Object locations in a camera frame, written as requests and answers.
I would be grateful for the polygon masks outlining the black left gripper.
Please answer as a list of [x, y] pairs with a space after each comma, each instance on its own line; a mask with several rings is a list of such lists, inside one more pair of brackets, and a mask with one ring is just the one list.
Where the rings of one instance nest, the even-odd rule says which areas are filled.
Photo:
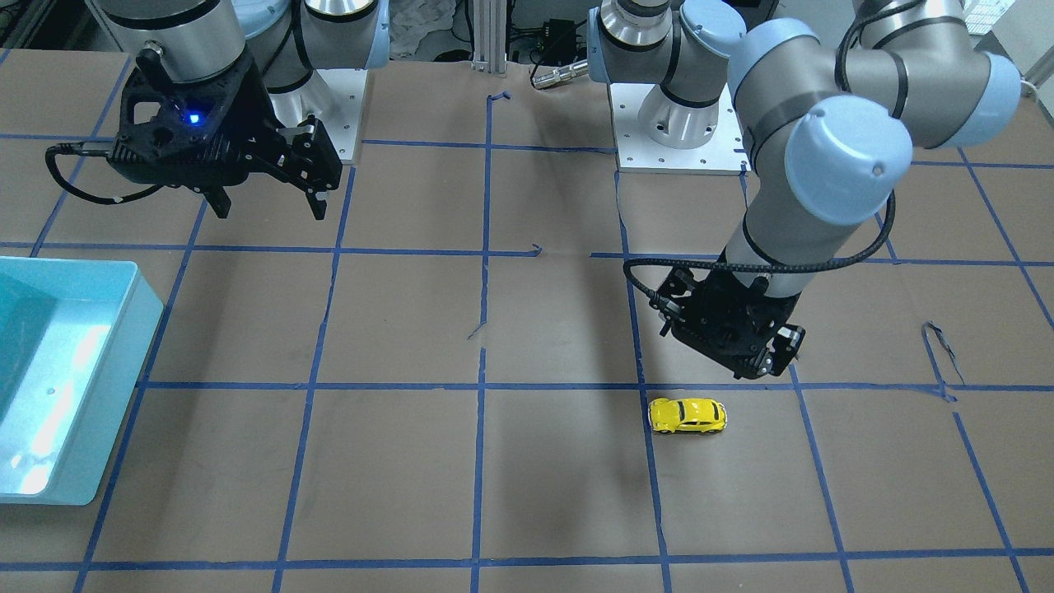
[[674, 266], [660, 286], [664, 325], [716, 363], [730, 369], [735, 379], [756, 380], [783, 374], [797, 357], [805, 337], [803, 327], [787, 322], [798, 297], [767, 296], [769, 281], [756, 277], [742, 285], [731, 273], [711, 271], [698, 281], [685, 266]]

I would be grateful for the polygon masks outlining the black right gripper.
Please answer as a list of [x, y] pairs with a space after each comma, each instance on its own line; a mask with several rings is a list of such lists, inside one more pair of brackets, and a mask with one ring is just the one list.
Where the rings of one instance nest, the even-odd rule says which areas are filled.
[[227, 219], [226, 185], [267, 164], [301, 189], [316, 221], [326, 218], [328, 192], [341, 180], [338, 150], [319, 117], [282, 127], [249, 50], [213, 77], [186, 83], [170, 78], [155, 50], [140, 50], [122, 90], [113, 169], [133, 183], [204, 189], [208, 206]]

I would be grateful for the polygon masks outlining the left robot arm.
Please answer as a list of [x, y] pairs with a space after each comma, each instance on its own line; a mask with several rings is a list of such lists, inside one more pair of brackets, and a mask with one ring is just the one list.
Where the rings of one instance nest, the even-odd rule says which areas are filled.
[[893, 224], [912, 151], [979, 145], [1012, 120], [1023, 76], [972, 45], [960, 1], [857, 1], [840, 44], [804, 22], [746, 29], [723, 1], [604, 1], [587, 57], [601, 83], [655, 84], [711, 115], [723, 90], [760, 189], [714, 263], [659, 259], [640, 284], [664, 330], [737, 379], [778, 376], [804, 330], [788, 316], [816, 273], [854, 265]]

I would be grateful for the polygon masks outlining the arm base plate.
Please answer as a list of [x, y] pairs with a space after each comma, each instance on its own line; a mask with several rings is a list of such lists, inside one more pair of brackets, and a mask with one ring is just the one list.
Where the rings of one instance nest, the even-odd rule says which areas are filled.
[[749, 173], [730, 92], [704, 108], [675, 104], [656, 84], [609, 84], [618, 171], [651, 174]]
[[276, 116], [287, 127], [312, 114], [324, 123], [345, 165], [357, 161], [368, 70], [315, 70], [292, 91], [270, 95]]

